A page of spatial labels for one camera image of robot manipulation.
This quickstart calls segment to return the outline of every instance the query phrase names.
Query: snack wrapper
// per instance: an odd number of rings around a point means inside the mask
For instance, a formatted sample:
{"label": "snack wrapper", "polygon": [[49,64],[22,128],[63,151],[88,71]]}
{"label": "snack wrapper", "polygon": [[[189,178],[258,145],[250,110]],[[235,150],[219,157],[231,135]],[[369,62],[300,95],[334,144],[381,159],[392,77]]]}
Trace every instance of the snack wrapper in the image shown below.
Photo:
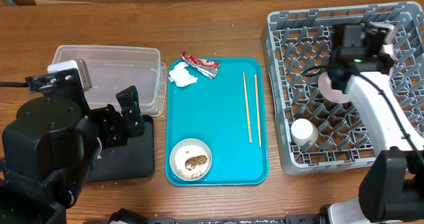
{"label": "snack wrapper", "polygon": [[197,69],[210,80],[218,75],[218,69],[220,66],[219,62],[195,58],[186,52],[182,52],[181,57],[183,58],[184,62],[187,62],[187,64]]}

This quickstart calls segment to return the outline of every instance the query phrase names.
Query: dish rack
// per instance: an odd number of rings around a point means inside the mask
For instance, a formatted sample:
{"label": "dish rack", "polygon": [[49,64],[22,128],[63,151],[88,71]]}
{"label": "dish rack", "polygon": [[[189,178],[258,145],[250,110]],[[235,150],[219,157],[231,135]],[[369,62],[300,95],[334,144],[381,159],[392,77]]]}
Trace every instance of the dish rack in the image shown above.
{"label": "dish rack", "polygon": [[[424,14],[418,3],[273,12],[268,15],[262,34],[262,49],[285,173],[336,172],[371,166],[375,161],[372,143],[355,107],[326,100],[317,87],[317,76],[300,75],[311,66],[328,64],[333,25],[366,22],[388,23],[397,28],[390,85],[408,119],[423,136]],[[317,127],[317,142],[303,146],[292,142],[290,126],[299,118],[309,119]]]}

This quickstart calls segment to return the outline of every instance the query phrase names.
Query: blue tray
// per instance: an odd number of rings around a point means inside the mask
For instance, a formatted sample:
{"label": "blue tray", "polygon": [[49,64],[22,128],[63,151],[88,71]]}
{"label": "blue tray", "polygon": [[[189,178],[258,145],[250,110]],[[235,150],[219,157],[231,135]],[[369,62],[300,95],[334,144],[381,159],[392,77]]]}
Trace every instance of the blue tray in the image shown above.
{"label": "blue tray", "polygon": [[[196,69],[196,84],[177,87],[169,82],[166,117],[166,165],[169,181],[177,186],[255,185],[269,171],[262,68],[252,58],[209,58],[221,63],[209,80]],[[170,69],[182,60],[175,61]],[[246,74],[252,143],[249,143],[243,72]],[[259,147],[254,75],[258,76],[262,148]],[[184,181],[171,170],[170,154],[184,139],[202,140],[212,153],[210,171],[200,180]]]}

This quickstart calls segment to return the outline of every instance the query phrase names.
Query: chopstick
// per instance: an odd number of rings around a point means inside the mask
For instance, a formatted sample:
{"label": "chopstick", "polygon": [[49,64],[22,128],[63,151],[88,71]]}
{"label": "chopstick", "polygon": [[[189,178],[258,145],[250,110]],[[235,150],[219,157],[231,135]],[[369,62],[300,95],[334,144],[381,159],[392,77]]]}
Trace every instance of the chopstick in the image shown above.
{"label": "chopstick", "polygon": [[260,120],[259,120],[259,98],[258,98],[258,76],[254,75],[254,89],[256,92],[256,116],[258,117],[258,137],[259,137],[259,147],[262,146],[260,138]]}
{"label": "chopstick", "polygon": [[243,82],[244,82],[244,99],[246,102],[247,127],[249,130],[249,142],[252,143],[252,131],[250,130],[249,103],[247,100],[246,76],[244,75],[244,72],[243,72]]}

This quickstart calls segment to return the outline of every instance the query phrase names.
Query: tray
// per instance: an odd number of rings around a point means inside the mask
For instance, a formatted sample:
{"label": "tray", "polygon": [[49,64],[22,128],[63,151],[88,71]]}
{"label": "tray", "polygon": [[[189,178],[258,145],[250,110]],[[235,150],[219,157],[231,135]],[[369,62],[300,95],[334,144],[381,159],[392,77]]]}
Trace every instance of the tray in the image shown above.
{"label": "tray", "polygon": [[[303,69],[326,65],[331,27],[340,23],[380,22],[395,25],[395,66],[390,85],[419,134],[424,131],[424,14],[415,2],[278,11],[268,15],[262,35],[266,71],[274,96],[276,136],[282,169],[287,174],[335,172],[371,166],[372,144],[360,115],[347,103],[327,101],[317,78]],[[311,120],[320,135],[316,143],[292,143],[290,125]]]}
{"label": "tray", "polygon": [[[192,67],[196,84],[177,87],[168,84],[166,119],[166,165],[169,181],[177,186],[255,185],[269,171],[262,70],[252,58],[207,58],[221,63],[216,78],[209,80]],[[170,69],[182,60],[175,61]],[[243,72],[246,74],[252,143],[249,143]],[[262,147],[259,147],[254,74],[258,75],[258,96]],[[202,140],[212,153],[210,171],[200,180],[183,181],[170,168],[170,153],[178,142]]]}

